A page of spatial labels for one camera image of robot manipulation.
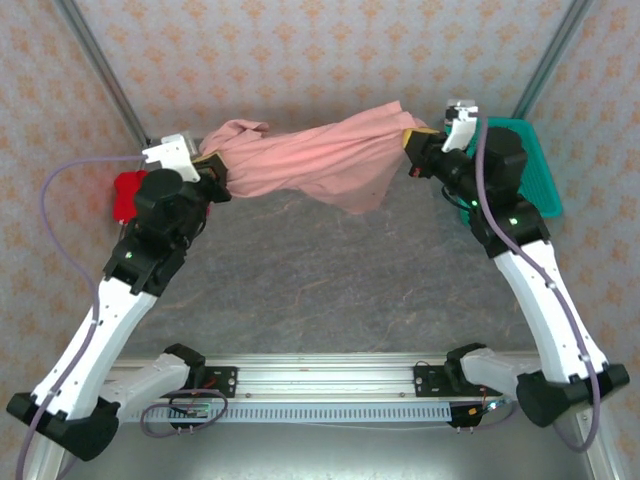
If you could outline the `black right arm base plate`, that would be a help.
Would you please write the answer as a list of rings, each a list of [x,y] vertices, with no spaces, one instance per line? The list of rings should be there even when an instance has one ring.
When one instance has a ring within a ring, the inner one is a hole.
[[[461,397],[463,393],[456,390],[441,365],[418,363],[413,367],[414,390],[417,397]]]

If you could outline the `aluminium frame post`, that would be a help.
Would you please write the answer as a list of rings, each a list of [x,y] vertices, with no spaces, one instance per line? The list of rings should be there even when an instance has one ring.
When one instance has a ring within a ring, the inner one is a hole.
[[[584,18],[594,3],[595,0],[571,0],[513,109],[512,118],[525,119],[533,111],[537,100],[544,91],[565,50],[580,29]]]
[[[77,0],[53,0],[53,3],[76,37],[85,57],[105,87],[128,132],[139,146],[147,147],[150,138],[134,111],[121,82],[118,80]]]

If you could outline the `grey metal sheet panel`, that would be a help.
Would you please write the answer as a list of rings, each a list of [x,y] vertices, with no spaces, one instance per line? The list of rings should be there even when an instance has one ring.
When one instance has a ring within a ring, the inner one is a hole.
[[[66,480],[593,480],[583,455],[515,419],[448,428],[220,424],[195,435],[145,437],[125,426]]]

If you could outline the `pink printed t-shirt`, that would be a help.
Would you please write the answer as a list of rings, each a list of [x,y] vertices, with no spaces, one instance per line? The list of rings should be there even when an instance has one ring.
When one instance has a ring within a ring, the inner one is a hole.
[[[209,133],[199,150],[221,155],[234,197],[296,190],[364,214],[380,207],[406,159],[405,131],[426,126],[395,101],[288,134],[272,134],[265,122],[231,120]]]

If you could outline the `aluminium base beam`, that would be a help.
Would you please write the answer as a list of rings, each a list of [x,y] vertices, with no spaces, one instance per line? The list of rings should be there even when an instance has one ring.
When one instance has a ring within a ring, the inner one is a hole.
[[[236,402],[413,402],[416,364],[442,365],[444,354],[225,354],[209,366],[238,369]]]

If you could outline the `teal plastic mesh basket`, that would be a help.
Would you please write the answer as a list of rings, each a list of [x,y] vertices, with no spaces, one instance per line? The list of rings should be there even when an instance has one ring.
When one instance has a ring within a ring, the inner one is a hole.
[[[488,125],[509,129],[520,137],[527,163],[518,192],[536,206],[543,218],[561,216],[562,202],[534,127],[526,120],[506,117],[490,117]]]

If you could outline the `folded red t-shirt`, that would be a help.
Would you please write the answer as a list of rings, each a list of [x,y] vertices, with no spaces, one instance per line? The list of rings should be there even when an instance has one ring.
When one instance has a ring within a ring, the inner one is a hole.
[[[112,209],[113,219],[120,225],[128,224],[137,213],[134,197],[140,190],[144,178],[148,175],[145,170],[125,171],[120,173],[113,182],[115,199]]]

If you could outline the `small green circuit board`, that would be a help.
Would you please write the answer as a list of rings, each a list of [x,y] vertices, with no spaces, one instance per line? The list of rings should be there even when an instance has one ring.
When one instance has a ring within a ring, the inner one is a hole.
[[[174,418],[207,419],[210,411],[210,405],[208,403],[172,403],[169,405],[169,408]]]
[[[492,411],[500,408],[501,406],[505,405],[506,403],[507,403],[507,400],[505,400],[505,399],[492,400],[492,401],[487,402],[486,404],[481,404],[480,406],[476,406],[476,407],[470,408],[468,410],[468,414],[470,416],[482,417],[482,416],[488,414],[489,412],[492,412]]]

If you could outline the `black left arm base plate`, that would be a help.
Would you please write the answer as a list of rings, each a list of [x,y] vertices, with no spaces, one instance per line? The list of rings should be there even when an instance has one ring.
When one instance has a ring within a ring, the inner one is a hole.
[[[234,398],[238,384],[239,369],[234,366],[206,366],[197,380],[196,387],[217,390],[227,398]]]

